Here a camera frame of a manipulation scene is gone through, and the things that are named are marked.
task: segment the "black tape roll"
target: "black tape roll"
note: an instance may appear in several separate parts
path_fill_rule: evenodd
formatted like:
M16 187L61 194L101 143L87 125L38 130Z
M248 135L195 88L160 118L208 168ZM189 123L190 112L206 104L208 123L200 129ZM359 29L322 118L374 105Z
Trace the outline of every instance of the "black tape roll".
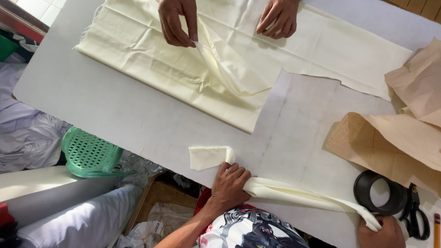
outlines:
M370 188L378 179L386 180L390 188L390 197L385 205L376 207L370 198ZM388 178L371 170L362 172L354 183L354 195L357 202L367 208L370 212L379 213L385 216L394 215L400 212L407 203L406 188Z

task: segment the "scissors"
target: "scissors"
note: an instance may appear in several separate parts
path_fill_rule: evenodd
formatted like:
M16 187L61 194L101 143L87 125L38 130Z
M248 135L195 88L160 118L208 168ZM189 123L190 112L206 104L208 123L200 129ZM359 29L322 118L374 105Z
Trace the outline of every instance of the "scissors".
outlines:
M419 231L418 220L416 212L419 212L423 222L422 235ZM400 221L406 222L406 229L409 233L409 237L414 237L419 240L426 240L430 236L429 220L423 211L419 208L419 196L418 189L415 184L411 183L409 189L407 189L407 204L404 208L403 215L399 218Z

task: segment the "yellow pencil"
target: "yellow pencil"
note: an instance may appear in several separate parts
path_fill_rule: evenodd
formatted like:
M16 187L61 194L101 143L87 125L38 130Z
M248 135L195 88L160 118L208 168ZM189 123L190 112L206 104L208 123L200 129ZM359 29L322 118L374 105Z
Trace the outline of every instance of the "yellow pencil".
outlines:
M440 248L440 215L435 214L434 248Z

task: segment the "hand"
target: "hand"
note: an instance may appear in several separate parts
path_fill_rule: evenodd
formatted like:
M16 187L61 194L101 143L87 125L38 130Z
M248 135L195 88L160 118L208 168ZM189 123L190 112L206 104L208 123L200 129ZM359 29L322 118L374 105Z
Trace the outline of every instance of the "hand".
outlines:
M378 233L367 228L366 221L361 218L359 227L360 248L406 248L403 232L393 216L377 215L375 218L383 227Z
M162 0L159 3L158 11L159 18L161 19L162 34L168 44L196 47L193 43L193 41L198 41L196 0ZM191 39L182 30L179 15L185 16L188 34Z
M251 196L243 191L243 186L250 177L250 171L244 167L239 168L237 163L230 165L223 162L214 179L209 199L215 210L223 214L248 201Z
M300 0L269 0L260 17L256 33L262 33L273 39L291 37L297 28L299 3ZM276 22L266 29L274 20Z

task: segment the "floor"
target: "floor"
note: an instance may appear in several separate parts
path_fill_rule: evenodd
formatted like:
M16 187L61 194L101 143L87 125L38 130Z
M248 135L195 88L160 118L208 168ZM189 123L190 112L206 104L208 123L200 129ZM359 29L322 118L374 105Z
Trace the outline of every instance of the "floor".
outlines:
M441 0L384 0L441 24Z
M66 0L11 0L44 24L51 26Z

